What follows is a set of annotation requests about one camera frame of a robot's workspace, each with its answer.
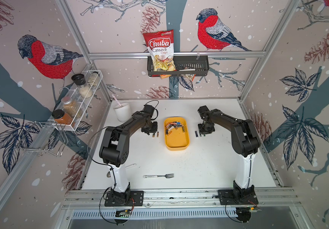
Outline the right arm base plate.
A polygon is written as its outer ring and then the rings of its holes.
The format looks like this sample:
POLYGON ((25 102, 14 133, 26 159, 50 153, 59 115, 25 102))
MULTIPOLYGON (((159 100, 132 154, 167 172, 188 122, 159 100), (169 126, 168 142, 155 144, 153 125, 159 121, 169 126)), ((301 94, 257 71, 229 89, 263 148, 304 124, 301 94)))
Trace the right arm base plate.
POLYGON ((236 189, 220 189, 217 196, 221 205, 258 205, 255 191, 239 192, 236 189))

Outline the yellow plastic storage box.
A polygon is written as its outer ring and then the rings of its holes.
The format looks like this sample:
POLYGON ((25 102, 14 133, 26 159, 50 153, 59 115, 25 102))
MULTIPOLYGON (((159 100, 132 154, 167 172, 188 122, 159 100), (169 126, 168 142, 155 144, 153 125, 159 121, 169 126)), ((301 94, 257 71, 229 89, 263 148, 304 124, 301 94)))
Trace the yellow plastic storage box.
POLYGON ((190 145, 186 120, 182 117, 168 117, 164 123, 164 141, 168 150, 181 151, 190 145), (166 128, 168 123, 177 123, 176 127, 166 128))

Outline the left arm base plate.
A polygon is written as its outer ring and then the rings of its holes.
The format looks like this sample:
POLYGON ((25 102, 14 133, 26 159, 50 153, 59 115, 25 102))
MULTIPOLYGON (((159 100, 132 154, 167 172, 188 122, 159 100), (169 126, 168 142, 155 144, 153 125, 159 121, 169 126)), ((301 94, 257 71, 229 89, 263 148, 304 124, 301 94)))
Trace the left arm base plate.
POLYGON ((114 195, 114 191, 110 191, 106 197, 104 197, 105 207, 121 207, 121 206, 142 206, 143 205, 144 191, 131 191, 128 198, 119 198, 114 195))

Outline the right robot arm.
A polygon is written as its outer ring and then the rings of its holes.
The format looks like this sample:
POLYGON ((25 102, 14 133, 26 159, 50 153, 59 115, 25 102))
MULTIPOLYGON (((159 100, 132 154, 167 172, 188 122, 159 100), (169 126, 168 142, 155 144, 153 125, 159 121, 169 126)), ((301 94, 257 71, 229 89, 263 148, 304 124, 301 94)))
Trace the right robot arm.
POLYGON ((236 119, 218 109, 209 110, 207 106, 199 107, 198 113, 203 120, 198 125, 199 133, 207 135, 215 132, 215 124, 229 130, 232 148, 238 154, 237 173, 232 192, 227 190, 227 194, 221 199, 240 201, 254 196, 253 168, 261 140, 253 121, 236 119))

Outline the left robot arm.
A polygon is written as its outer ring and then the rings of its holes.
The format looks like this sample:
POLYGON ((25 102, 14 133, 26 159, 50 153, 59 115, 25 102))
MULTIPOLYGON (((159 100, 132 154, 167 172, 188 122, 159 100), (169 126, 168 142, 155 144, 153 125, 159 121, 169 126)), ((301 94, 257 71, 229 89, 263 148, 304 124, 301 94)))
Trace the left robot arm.
POLYGON ((103 164, 110 168, 113 182, 111 195, 117 201, 128 202, 131 195, 130 182, 126 169, 121 168, 129 155, 130 137, 137 131, 150 135, 157 132, 158 123, 153 118, 158 110, 151 105, 144 105, 141 111, 132 114, 124 124, 107 127, 99 150, 103 164))

